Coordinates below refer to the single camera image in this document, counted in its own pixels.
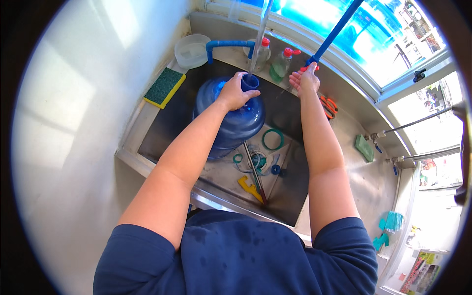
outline green scouring pad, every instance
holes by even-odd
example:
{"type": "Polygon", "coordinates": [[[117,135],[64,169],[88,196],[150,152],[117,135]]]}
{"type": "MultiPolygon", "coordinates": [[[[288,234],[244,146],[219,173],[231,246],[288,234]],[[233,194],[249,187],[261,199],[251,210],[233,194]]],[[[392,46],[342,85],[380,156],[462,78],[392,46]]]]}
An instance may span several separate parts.
{"type": "Polygon", "coordinates": [[[355,138],[355,148],[364,155],[368,162],[374,162],[374,151],[361,134],[355,138]]]}
{"type": "Polygon", "coordinates": [[[182,85],[185,78],[185,74],[181,74],[166,67],[148,90],[144,96],[144,100],[158,108],[165,108],[166,104],[182,85]]]}

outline window latch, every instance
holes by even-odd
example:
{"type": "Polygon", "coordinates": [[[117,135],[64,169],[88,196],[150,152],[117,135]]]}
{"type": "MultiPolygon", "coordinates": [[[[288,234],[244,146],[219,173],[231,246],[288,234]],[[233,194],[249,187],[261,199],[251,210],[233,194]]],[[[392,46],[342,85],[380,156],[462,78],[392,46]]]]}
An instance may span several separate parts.
{"type": "Polygon", "coordinates": [[[420,71],[415,71],[414,72],[414,78],[413,78],[413,82],[418,82],[420,81],[421,79],[423,79],[424,77],[426,77],[425,74],[423,74],[423,72],[426,72],[426,68],[420,70],[420,71]]]}

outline person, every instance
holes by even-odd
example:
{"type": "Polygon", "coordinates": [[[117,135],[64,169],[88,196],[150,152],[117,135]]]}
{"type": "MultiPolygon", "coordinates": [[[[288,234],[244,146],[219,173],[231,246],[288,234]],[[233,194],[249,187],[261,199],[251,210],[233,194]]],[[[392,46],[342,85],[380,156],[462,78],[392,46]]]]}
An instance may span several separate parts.
{"type": "Polygon", "coordinates": [[[95,295],[374,294],[375,249],[317,96],[315,68],[290,75],[309,166],[312,248],[286,226],[234,212],[203,210],[186,221],[224,116],[260,95],[242,92],[245,72],[238,72],[169,145],[123,213],[97,265],[95,295]]]}

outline blue pvc pipe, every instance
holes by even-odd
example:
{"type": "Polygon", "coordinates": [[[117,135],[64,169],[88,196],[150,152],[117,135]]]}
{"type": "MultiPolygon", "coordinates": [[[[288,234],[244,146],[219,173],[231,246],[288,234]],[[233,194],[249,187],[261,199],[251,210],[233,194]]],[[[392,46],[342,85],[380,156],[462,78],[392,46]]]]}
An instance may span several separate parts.
{"type": "Polygon", "coordinates": [[[353,3],[347,8],[346,12],[343,14],[341,19],[337,22],[336,26],[333,28],[333,30],[329,33],[329,35],[326,37],[325,41],[323,44],[320,46],[318,51],[316,51],[315,54],[310,57],[305,64],[305,67],[309,66],[312,62],[320,60],[320,57],[323,55],[323,53],[328,49],[328,47],[333,43],[334,39],[337,37],[337,35],[341,32],[341,30],[344,28],[344,26],[347,24],[347,22],[351,19],[351,17],[354,15],[354,12],[359,8],[359,6],[362,4],[363,0],[354,0],[353,3]]]}
{"type": "Polygon", "coordinates": [[[208,63],[211,65],[213,63],[213,48],[221,46],[238,46],[238,47],[249,47],[249,59],[253,57],[254,46],[256,42],[254,41],[210,41],[206,44],[208,63]]]}

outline water jug neck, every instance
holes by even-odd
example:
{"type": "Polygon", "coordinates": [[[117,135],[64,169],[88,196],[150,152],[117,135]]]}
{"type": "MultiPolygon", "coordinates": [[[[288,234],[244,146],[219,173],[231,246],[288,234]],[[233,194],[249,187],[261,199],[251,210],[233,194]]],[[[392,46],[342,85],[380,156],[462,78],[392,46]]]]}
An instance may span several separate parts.
{"type": "Polygon", "coordinates": [[[243,79],[241,79],[241,90],[246,92],[248,90],[255,90],[257,87],[259,87],[259,79],[256,76],[252,75],[249,77],[248,74],[243,75],[243,79]]]}

